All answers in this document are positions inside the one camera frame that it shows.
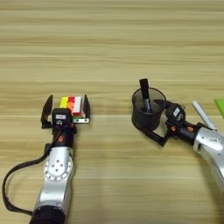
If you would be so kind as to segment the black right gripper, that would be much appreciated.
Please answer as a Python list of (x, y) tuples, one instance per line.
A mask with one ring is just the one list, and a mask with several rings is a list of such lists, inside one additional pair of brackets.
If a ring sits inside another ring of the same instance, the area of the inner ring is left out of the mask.
[[(171, 101), (162, 99), (156, 99), (155, 101), (156, 110), (168, 109), (171, 105)], [(199, 124), (195, 125), (189, 122), (174, 123), (166, 121), (167, 131), (164, 136), (160, 136), (154, 130), (137, 126), (148, 138), (158, 143), (160, 146), (164, 146), (169, 137), (179, 138), (190, 145), (194, 144), (195, 138), (201, 128)]]

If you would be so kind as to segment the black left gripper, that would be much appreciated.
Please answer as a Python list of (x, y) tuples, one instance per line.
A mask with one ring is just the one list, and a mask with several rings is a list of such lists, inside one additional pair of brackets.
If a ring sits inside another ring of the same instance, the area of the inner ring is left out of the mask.
[[(52, 112), (53, 95), (51, 94), (42, 110), (41, 114), (41, 128), (50, 129), (52, 127), (52, 146), (53, 147), (74, 147), (74, 135), (76, 134), (76, 127), (74, 124), (53, 125), (48, 121), (48, 116)], [(84, 95), (83, 112), (86, 118), (90, 119), (90, 103), (88, 96)]]

